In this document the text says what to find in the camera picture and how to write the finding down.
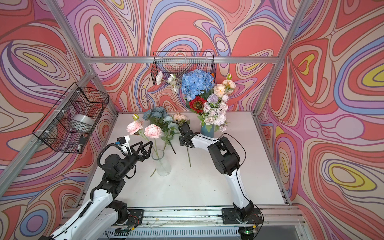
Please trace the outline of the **clear glass cup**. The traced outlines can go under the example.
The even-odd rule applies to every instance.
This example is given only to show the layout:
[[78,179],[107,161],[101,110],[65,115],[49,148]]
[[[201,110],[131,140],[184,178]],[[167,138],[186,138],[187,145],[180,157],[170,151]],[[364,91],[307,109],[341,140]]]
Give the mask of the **clear glass cup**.
[[165,153],[163,150],[157,149],[155,152],[152,153],[152,158],[155,161],[156,173],[159,176],[165,177],[171,173],[172,166],[169,163],[169,161],[166,159]]

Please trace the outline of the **pink peony flower stem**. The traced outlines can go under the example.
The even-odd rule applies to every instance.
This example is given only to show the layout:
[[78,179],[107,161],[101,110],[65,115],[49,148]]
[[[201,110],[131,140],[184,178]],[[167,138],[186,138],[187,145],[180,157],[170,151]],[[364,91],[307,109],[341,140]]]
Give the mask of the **pink peony flower stem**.
[[154,152],[157,149],[160,149],[160,148],[158,148],[157,140],[161,138],[161,136],[163,134],[162,130],[160,129],[160,127],[158,127],[155,124],[150,124],[146,128],[144,128],[143,127],[143,121],[140,120],[139,115],[137,115],[137,114],[133,115],[133,122],[131,122],[127,126],[127,132],[130,135],[141,136],[143,139],[145,139],[148,142],[153,141],[153,144],[155,146],[153,149]]

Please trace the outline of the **red gerbera flower stem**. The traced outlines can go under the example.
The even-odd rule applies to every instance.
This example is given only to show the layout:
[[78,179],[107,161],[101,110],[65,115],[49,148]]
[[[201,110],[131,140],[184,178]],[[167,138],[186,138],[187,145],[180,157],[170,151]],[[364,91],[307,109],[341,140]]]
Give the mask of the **red gerbera flower stem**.
[[202,114],[204,111],[205,103],[207,103],[206,99],[200,96],[196,96],[193,100],[187,103],[187,106],[189,107],[190,110],[193,110],[197,114]]

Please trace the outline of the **pink small flower bunch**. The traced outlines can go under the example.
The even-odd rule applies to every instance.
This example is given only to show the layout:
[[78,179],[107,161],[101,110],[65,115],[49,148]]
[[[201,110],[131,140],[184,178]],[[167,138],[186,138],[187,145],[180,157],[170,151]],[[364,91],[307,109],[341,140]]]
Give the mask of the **pink small flower bunch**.
[[227,110],[228,105],[226,103],[219,103],[217,105],[205,103],[204,111],[199,116],[201,125],[215,125],[215,132],[225,132],[229,124],[226,116]]

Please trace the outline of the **purple and pink mixed bouquet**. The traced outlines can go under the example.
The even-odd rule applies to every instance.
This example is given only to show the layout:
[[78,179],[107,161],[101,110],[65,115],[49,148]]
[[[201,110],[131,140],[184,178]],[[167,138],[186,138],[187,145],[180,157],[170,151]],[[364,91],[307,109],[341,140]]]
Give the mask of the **purple and pink mixed bouquet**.
[[207,103],[209,105],[217,105],[219,103],[219,100],[220,98],[215,95],[215,94],[211,94],[208,98],[207,98]]

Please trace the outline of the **bright blue hydrangea stem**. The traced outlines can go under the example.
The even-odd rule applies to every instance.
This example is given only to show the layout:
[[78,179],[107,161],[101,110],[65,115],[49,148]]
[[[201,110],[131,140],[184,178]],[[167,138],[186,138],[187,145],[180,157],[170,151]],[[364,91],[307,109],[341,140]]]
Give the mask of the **bright blue hydrangea stem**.
[[213,89],[215,78],[203,70],[193,70],[183,74],[181,90],[187,101],[192,101],[201,94]]

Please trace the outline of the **white poppy flower stem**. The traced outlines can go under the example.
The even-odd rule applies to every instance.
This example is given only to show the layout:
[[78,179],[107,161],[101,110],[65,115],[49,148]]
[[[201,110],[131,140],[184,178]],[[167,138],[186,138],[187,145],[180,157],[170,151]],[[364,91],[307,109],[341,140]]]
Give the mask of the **white poppy flower stem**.
[[174,74],[170,74],[170,76],[165,79],[163,72],[158,72],[155,77],[155,84],[160,85],[161,83],[167,83],[172,86],[172,91],[175,93],[177,93],[182,86],[182,81]]

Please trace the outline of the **cream rose spray stem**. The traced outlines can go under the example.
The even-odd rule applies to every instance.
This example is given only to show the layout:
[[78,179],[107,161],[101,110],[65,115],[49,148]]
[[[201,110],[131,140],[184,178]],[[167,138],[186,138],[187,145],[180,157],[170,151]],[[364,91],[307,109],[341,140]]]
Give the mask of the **cream rose spray stem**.
[[224,95],[230,95],[234,92],[236,84],[232,81],[232,75],[227,74],[226,79],[221,83],[214,86],[213,93],[222,98]]

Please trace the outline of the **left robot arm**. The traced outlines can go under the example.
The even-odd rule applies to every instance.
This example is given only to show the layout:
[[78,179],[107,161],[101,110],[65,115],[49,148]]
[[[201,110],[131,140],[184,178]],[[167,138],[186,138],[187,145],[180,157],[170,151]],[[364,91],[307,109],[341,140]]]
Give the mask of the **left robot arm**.
[[97,165],[104,171],[101,182],[90,192],[89,200],[82,205],[64,225],[50,236],[41,236],[40,240],[97,240],[112,225],[125,224],[130,213],[127,204],[117,200],[123,190],[125,178],[131,170],[136,169],[137,162],[143,162],[151,156],[153,142],[138,142],[127,153],[101,158],[106,150],[122,147],[112,143],[106,145],[97,157]]

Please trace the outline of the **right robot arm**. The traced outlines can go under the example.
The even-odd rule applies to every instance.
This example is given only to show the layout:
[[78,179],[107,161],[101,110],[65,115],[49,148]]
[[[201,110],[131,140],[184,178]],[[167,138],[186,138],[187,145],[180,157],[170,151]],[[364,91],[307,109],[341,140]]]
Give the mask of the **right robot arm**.
[[253,211],[254,204],[249,199],[240,175],[240,156],[226,137],[214,139],[194,133],[187,123],[179,127],[180,145],[188,148],[199,148],[209,152],[216,170],[227,179],[233,196],[236,219],[247,222]]

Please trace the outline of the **teal ceramic vase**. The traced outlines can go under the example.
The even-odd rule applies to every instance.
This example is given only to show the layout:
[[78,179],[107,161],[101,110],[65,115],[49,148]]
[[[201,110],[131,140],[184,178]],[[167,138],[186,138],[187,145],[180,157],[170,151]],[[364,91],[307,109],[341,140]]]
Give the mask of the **teal ceramic vase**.
[[201,134],[213,138],[215,133],[215,125],[203,125],[201,126]]

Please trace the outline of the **peach rose spray stem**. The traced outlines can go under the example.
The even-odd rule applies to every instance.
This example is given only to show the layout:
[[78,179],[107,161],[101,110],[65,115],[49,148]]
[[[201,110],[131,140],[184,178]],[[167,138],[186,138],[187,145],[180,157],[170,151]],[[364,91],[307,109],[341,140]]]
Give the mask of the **peach rose spray stem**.
[[[177,124],[178,128],[181,128],[185,124],[188,124],[188,125],[190,124],[190,120],[187,118],[187,116],[182,115],[180,113],[174,114],[172,116],[172,118],[174,120],[174,123]],[[189,166],[191,168],[192,164],[191,164],[191,158],[190,158],[190,153],[189,153],[188,147],[187,147],[187,154],[188,154]]]

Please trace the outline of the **dusty blue hydrangea stem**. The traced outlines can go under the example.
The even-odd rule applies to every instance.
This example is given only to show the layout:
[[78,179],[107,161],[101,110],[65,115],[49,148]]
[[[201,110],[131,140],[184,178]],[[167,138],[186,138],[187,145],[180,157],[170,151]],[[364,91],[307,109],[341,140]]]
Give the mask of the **dusty blue hydrangea stem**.
[[174,153],[176,153],[171,141],[176,133],[177,124],[174,122],[172,116],[170,116],[164,107],[154,107],[146,111],[143,115],[145,121],[149,121],[151,124],[155,124],[163,132],[161,139],[165,142],[166,146],[170,146]]

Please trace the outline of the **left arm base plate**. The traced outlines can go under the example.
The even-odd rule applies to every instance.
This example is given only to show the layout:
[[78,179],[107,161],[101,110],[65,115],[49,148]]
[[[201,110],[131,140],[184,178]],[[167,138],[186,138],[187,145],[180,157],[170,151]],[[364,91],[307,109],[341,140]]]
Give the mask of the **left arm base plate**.
[[144,218],[144,209],[127,209],[119,212],[116,225],[138,227],[142,224]]

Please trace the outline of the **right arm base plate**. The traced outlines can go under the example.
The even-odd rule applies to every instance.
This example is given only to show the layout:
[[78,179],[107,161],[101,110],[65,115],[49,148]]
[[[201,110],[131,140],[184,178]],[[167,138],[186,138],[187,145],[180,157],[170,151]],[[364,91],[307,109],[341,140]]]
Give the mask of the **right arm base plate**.
[[250,210],[223,208],[221,209],[221,213],[218,215],[218,217],[223,220],[225,225],[251,224],[258,226],[264,222],[261,211],[255,208]]

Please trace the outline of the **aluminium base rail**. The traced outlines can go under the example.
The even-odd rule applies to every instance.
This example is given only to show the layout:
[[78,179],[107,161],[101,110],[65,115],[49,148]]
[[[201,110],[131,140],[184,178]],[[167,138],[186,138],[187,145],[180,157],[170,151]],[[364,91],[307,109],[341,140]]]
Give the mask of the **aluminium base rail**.
[[218,217],[229,206],[164,207],[144,209],[143,222],[138,227],[112,225],[98,239],[176,239],[213,237],[249,240],[312,240],[314,237],[302,212],[293,206],[260,206],[264,222],[261,225],[225,225]]

